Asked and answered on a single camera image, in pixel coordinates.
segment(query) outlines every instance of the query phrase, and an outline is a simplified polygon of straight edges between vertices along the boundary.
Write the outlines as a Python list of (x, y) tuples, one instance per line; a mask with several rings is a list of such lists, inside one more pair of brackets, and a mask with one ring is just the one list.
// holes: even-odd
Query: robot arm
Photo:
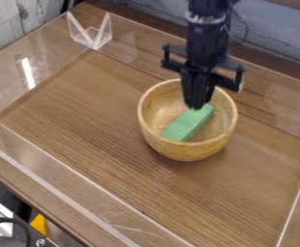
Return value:
[[(216, 85), (236, 92), (241, 89), (245, 66), (227, 55), (232, 7), (237, 2), (189, 0), (187, 45), (164, 46), (163, 67), (180, 73), (184, 101), (189, 108), (200, 109), (211, 101)], [(171, 53), (184, 57), (185, 63), (171, 60)], [(235, 80), (215, 73), (219, 68), (233, 70)]]

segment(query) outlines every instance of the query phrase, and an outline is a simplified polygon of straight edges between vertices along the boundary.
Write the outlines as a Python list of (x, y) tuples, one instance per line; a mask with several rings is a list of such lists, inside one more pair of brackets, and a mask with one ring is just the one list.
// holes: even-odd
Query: plastic corner bracket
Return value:
[(69, 34), (73, 41), (92, 50), (99, 50), (112, 40), (111, 15), (107, 13), (99, 29), (84, 29), (70, 12), (66, 13)]

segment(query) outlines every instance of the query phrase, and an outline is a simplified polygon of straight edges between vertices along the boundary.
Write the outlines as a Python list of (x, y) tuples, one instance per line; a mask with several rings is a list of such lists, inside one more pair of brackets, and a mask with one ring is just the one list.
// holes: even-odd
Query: wooden bowl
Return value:
[(180, 80), (164, 81), (145, 92), (137, 104), (137, 119), (144, 139), (161, 155), (193, 161), (209, 157), (225, 147), (237, 123), (237, 107), (220, 88), (215, 90), (211, 104), (215, 107), (211, 120), (188, 142), (176, 142), (160, 133), (187, 110)]

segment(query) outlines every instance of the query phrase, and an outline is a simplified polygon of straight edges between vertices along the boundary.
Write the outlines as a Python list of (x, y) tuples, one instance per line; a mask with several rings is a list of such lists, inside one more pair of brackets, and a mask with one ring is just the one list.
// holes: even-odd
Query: bowl rim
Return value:
[(205, 144), (209, 144), (212, 142), (216, 142), (216, 141), (220, 141), (221, 139), (224, 139), (224, 137), (227, 135), (229, 135), (233, 131), (233, 128), (236, 126), (236, 123), (237, 123), (237, 118), (239, 118), (239, 112), (237, 112), (237, 106), (236, 106), (236, 103), (235, 101), (232, 100), (232, 98), (229, 97), (229, 95), (225, 93), (225, 91), (223, 89), (220, 89), (219, 87), (215, 87), (215, 90), (219, 91), (220, 94), (223, 94), (228, 101), (231, 102), (231, 106), (232, 106), (232, 120), (231, 120), (231, 123), (227, 127), (227, 130), (220, 133), (216, 137), (211, 138), (211, 139), (207, 139), (204, 140), (203, 142), (177, 142), (177, 141), (173, 141), (171, 139), (168, 139), (167, 137), (161, 136), (160, 134), (157, 134), (152, 129), (151, 127), (148, 126), (147, 122), (144, 121), (144, 117), (143, 117), (143, 103), (144, 103), (144, 99), (148, 97), (148, 95), (160, 87), (163, 87), (165, 84), (169, 84), (169, 83), (173, 83), (173, 82), (180, 82), (180, 79), (171, 79), (171, 80), (167, 80), (167, 81), (163, 81), (160, 83), (157, 83), (155, 86), (152, 86), (147, 91), (145, 93), (143, 94), (140, 100), (139, 100), (139, 103), (137, 103), (137, 119), (139, 119), (139, 122), (140, 122), (140, 126), (145, 128), (145, 130), (157, 138), (160, 139), (161, 141), (165, 141), (167, 143), (171, 143), (173, 145), (177, 145), (177, 146), (181, 146), (181, 147), (192, 147), (192, 146), (201, 146), (201, 145), (205, 145)]

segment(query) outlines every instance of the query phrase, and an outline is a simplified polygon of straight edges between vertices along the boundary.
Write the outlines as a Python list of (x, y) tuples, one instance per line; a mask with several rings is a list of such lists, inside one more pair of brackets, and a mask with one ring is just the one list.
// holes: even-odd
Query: green block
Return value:
[(188, 109), (161, 132), (168, 139), (185, 142), (213, 115), (215, 108), (208, 103), (200, 110)]

